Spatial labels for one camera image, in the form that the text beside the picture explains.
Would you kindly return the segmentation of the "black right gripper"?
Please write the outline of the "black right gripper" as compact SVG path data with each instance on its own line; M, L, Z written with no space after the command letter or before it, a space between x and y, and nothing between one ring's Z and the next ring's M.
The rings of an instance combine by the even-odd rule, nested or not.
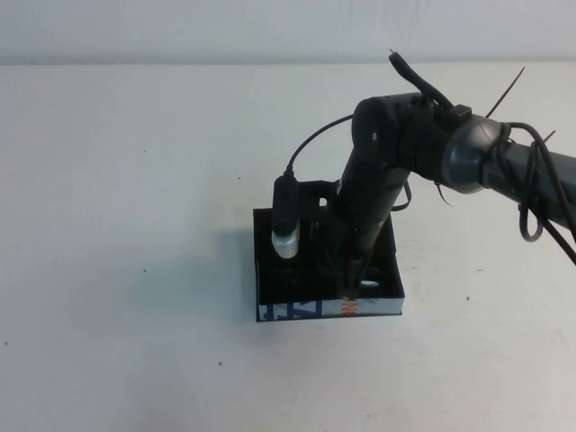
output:
M376 226L356 226L333 211L320 211L311 234L325 266L337 271L337 295L346 300L357 298L374 248Z

